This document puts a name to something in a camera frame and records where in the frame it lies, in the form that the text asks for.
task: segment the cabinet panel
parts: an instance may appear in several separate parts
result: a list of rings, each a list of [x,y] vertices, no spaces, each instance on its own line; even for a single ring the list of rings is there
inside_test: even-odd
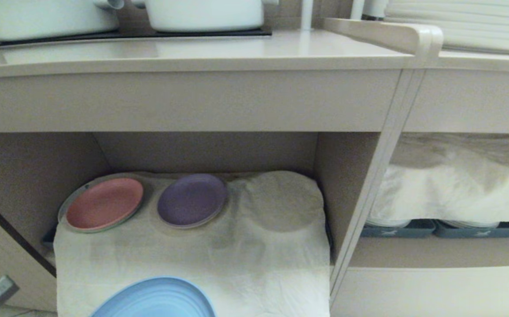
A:
[[[378,133],[321,133],[315,174],[323,191],[333,239],[333,262],[343,260],[345,236],[355,231],[354,218],[362,185],[380,135]]]
[[[404,131],[509,133],[509,73],[427,71]]]
[[[399,70],[0,78],[0,132],[379,132]]]
[[[9,275],[20,287],[7,305],[57,310],[57,280],[0,226],[0,277]]]
[[[332,317],[509,317],[509,267],[350,268]]]

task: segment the pot handle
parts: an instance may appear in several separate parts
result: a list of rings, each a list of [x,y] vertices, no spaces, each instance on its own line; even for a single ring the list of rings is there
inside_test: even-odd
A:
[[[116,9],[119,10],[125,5],[124,0],[92,0],[94,5],[101,9]]]
[[[145,8],[145,0],[131,0],[131,2],[133,2],[133,5],[139,9]]]

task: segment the pink plate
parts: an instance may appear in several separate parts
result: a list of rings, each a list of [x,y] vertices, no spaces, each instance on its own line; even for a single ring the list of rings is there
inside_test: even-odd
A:
[[[82,232],[109,229],[128,219],[143,198],[143,185],[132,178],[116,178],[83,192],[67,210],[67,223]]]

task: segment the beige wall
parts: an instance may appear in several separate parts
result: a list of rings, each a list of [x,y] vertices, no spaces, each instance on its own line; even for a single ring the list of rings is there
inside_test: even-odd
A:
[[[313,175],[317,133],[95,133],[115,171]]]
[[[0,213],[44,253],[61,203],[109,168],[89,133],[0,134]]]
[[[266,24],[273,28],[296,28],[299,25],[302,0],[280,0],[279,6],[266,5]],[[348,18],[353,0],[314,0],[313,16],[316,18]],[[140,29],[152,30],[145,10],[135,8],[131,0],[118,13],[122,32]]]

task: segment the white cloth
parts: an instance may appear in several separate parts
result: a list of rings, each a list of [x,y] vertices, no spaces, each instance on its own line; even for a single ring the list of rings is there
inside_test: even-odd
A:
[[[177,276],[210,297],[218,317],[328,317],[329,245],[315,182],[277,171],[227,183],[224,210],[196,229],[174,229],[156,213],[174,180],[132,177],[144,203],[128,221],[101,233],[55,236],[60,317],[86,317],[114,293],[152,276]]]
[[[509,221],[509,136],[403,135],[370,217]]]

